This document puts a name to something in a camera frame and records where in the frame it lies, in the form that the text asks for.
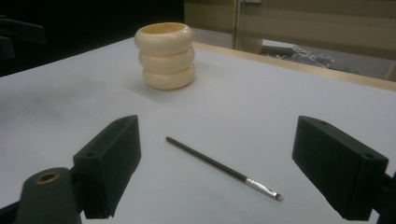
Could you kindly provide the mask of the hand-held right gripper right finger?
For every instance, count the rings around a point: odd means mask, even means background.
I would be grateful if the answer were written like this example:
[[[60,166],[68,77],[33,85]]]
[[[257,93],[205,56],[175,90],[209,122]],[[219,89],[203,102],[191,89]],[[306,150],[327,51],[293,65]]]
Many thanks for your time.
[[[346,220],[389,218],[389,159],[330,123],[300,116],[292,159]]]

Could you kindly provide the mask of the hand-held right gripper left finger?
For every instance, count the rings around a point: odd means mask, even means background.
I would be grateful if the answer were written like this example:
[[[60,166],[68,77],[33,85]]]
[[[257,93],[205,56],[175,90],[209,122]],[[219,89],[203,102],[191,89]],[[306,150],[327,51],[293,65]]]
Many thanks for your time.
[[[86,218],[115,215],[140,159],[137,115],[112,121],[73,157],[78,207]]]

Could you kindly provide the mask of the thin black makeup brush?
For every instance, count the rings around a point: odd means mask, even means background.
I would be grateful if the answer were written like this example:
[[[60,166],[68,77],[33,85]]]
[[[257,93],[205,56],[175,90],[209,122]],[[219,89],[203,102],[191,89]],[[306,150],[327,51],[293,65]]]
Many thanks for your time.
[[[215,167],[216,169],[222,171],[224,174],[229,175],[231,177],[233,177],[234,179],[237,179],[238,181],[246,184],[247,186],[250,186],[251,188],[257,190],[258,192],[266,195],[267,197],[272,198],[273,200],[276,200],[278,202],[281,202],[283,200],[283,196],[281,194],[279,194],[278,192],[267,188],[266,186],[264,186],[262,183],[257,182],[256,180],[249,178],[246,175],[243,175],[237,171],[235,171],[234,169],[218,162],[215,161],[209,157],[207,157],[205,154],[202,154],[196,150],[194,150],[191,147],[188,147],[182,143],[180,143],[179,141],[177,141],[176,139],[170,137],[170,136],[166,136],[165,140],[170,143],[171,145],[179,148],[180,150],[185,151],[186,153],[192,155],[193,157],[197,158],[198,160],[201,160],[213,167]]]

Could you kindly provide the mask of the cream ribbed holder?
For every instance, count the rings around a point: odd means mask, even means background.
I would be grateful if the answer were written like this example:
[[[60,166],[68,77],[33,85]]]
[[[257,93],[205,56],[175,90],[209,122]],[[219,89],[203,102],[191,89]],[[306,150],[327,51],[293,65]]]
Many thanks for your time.
[[[143,79],[157,90],[174,90],[195,77],[191,28],[179,22],[154,23],[140,28],[134,36]]]

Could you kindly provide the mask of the white table cover sheet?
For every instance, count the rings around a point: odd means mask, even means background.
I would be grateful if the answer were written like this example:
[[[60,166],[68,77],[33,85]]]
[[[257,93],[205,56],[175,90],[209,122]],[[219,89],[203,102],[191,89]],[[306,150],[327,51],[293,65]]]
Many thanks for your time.
[[[143,80],[132,40],[0,77],[0,208],[108,123],[139,120],[142,158],[116,214],[87,224],[361,224],[342,219],[291,157],[297,120],[329,122],[389,159],[396,91],[197,47],[187,87]],[[283,196],[278,202],[165,140],[170,136]]]

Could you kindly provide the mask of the wooden shelf unit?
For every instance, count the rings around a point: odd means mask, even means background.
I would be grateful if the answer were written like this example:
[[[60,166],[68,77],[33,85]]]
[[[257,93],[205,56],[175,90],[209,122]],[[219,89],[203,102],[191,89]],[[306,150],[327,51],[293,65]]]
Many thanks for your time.
[[[184,10],[238,50],[266,39],[396,61],[396,0],[184,0]]]

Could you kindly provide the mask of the black metal stand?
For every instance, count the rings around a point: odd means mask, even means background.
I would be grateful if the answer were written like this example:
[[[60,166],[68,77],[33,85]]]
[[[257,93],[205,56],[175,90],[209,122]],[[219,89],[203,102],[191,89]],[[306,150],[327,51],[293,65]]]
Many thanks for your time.
[[[30,49],[30,43],[46,42],[43,26],[0,15],[0,60],[20,58]]]

